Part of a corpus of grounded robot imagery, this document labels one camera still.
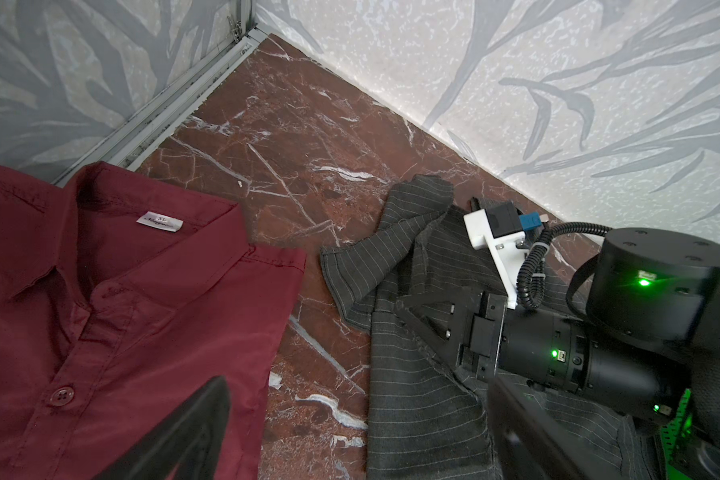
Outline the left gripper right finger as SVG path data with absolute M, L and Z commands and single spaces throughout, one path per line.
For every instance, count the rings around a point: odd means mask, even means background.
M 576 439 L 499 377 L 487 393 L 488 418 L 505 479 L 617 479 Z

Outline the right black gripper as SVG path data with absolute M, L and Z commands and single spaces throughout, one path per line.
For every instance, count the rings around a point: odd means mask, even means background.
M 455 288 L 401 297 L 394 311 L 451 370 L 464 368 L 483 382 L 496 375 L 505 296 Z

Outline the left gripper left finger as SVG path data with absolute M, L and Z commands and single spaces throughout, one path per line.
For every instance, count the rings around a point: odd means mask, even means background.
M 96 477 L 212 479 L 230 411 L 227 382 L 213 377 Z

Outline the dark grey striped shirt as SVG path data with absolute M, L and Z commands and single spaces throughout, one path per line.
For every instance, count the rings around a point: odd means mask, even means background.
M 498 479 L 486 385 L 452 373 L 395 315 L 411 294 L 478 287 L 502 293 L 490 254 L 467 237 L 451 183 L 418 175 L 395 185 L 376 232 L 326 248 L 320 263 L 342 320 L 371 336 L 367 475 Z

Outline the green plastic basket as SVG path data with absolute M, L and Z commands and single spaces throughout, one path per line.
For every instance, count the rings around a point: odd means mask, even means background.
M 687 389 L 679 402 L 675 418 L 660 429 L 665 458 L 665 478 L 668 480 L 690 480 L 690 477 L 673 465 L 673 458 L 680 440 L 691 433 L 692 414 L 689 407 L 691 396 L 691 390 Z

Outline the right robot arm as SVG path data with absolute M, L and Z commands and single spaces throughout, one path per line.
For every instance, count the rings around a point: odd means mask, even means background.
M 573 275 L 567 308 L 542 304 L 541 271 L 563 234 L 603 238 Z M 396 313 L 452 370 L 498 370 L 663 426 L 681 422 L 671 464 L 720 479 L 720 245 L 649 228 L 545 229 L 513 293 L 456 288 L 399 300 Z

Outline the maroon folded shirt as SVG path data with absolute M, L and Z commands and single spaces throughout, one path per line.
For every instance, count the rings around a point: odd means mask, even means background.
M 216 376 L 216 477 L 255 478 L 305 265 L 225 199 L 106 163 L 63 187 L 0 165 L 0 479 L 90 479 Z

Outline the aluminium cage frame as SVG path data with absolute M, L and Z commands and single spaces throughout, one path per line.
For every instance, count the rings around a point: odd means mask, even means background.
M 160 144 L 197 110 L 226 78 L 254 53 L 267 34 L 256 26 L 255 1 L 241 1 L 232 37 L 214 54 L 198 61 L 156 95 L 111 135 L 102 140 L 52 184 L 64 186 L 82 167 L 105 162 L 136 171 Z

